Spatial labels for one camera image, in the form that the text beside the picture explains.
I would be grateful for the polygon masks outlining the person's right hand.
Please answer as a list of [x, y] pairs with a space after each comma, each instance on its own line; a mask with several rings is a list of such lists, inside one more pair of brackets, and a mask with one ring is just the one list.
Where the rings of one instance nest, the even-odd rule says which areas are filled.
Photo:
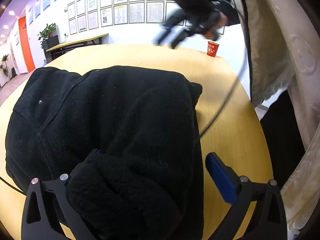
[[223, 12], [220, 12], [219, 20], [208, 32], [204, 34], [204, 37], [208, 40], [216, 41], [218, 39], [217, 29], [224, 27], [225, 25], [227, 25], [227, 23], [227, 16]]

